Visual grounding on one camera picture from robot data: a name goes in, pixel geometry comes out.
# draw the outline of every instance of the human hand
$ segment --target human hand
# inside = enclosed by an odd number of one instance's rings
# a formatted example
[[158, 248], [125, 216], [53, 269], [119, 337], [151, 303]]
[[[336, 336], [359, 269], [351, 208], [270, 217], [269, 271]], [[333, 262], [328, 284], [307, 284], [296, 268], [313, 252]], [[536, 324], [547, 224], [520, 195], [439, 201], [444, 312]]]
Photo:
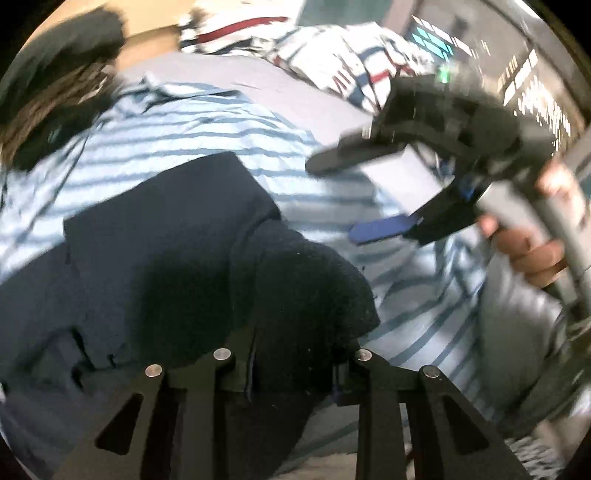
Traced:
[[[536, 183], [545, 196], [558, 196], [566, 215], [578, 225], [585, 214], [587, 201], [573, 173], [558, 159], [548, 162]], [[478, 224], [483, 234], [493, 237], [499, 252], [509, 256], [513, 269], [524, 274], [532, 285], [543, 288], [550, 285], [567, 267], [564, 245], [560, 240], [543, 244], [536, 232], [527, 228], [499, 230], [499, 222], [492, 215], [482, 215]]]

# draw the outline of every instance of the screw head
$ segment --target screw head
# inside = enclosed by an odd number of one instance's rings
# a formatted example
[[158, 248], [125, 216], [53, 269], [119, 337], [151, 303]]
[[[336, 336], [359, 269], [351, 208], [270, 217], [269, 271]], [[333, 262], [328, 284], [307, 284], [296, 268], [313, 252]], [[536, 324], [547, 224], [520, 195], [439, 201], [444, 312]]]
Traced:
[[150, 365], [146, 367], [146, 376], [150, 378], [154, 378], [159, 376], [162, 373], [162, 367], [158, 364]]
[[423, 375], [425, 375], [425, 377], [437, 378], [440, 374], [441, 372], [434, 365], [427, 365], [426, 367], [423, 367]]
[[232, 352], [227, 348], [218, 348], [214, 353], [213, 357], [216, 360], [228, 360], [232, 356]]
[[367, 362], [368, 360], [371, 360], [371, 357], [371, 352], [369, 350], [366, 350], [365, 348], [362, 348], [355, 352], [355, 358], [360, 362]]

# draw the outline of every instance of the blue and white striped fabric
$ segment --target blue and white striped fabric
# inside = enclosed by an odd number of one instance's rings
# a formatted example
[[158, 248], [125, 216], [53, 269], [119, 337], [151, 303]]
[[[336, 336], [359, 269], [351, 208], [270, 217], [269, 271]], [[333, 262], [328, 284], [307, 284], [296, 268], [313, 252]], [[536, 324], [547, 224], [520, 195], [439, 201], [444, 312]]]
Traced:
[[[8, 174], [0, 211], [0, 282], [59, 244], [64, 218], [163, 170], [231, 150], [292, 228], [332, 246], [363, 272], [381, 325], [362, 343], [394, 365], [438, 365], [477, 407], [488, 411], [476, 361], [476, 303], [485, 269], [459, 236], [421, 249], [399, 239], [355, 247], [346, 237], [351, 224], [400, 210], [360, 171], [310, 178], [304, 163], [318, 144], [309, 132], [236, 91], [161, 85], [147, 77], [118, 95], [115, 106], [90, 130], [33, 172]], [[355, 419], [338, 424], [333, 407], [325, 407], [313, 417], [295, 457], [338, 443], [356, 430]]]

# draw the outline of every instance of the gray sleeve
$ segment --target gray sleeve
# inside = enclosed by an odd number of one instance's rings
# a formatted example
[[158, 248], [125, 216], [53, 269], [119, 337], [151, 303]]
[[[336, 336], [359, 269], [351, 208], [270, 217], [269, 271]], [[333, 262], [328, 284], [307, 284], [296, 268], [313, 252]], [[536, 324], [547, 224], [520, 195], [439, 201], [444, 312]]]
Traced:
[[490, 399], [506, 407], [539, 378], [553, 349], [560, 303], [513, 272], [495, 253], [480, 298], [483, 373]]

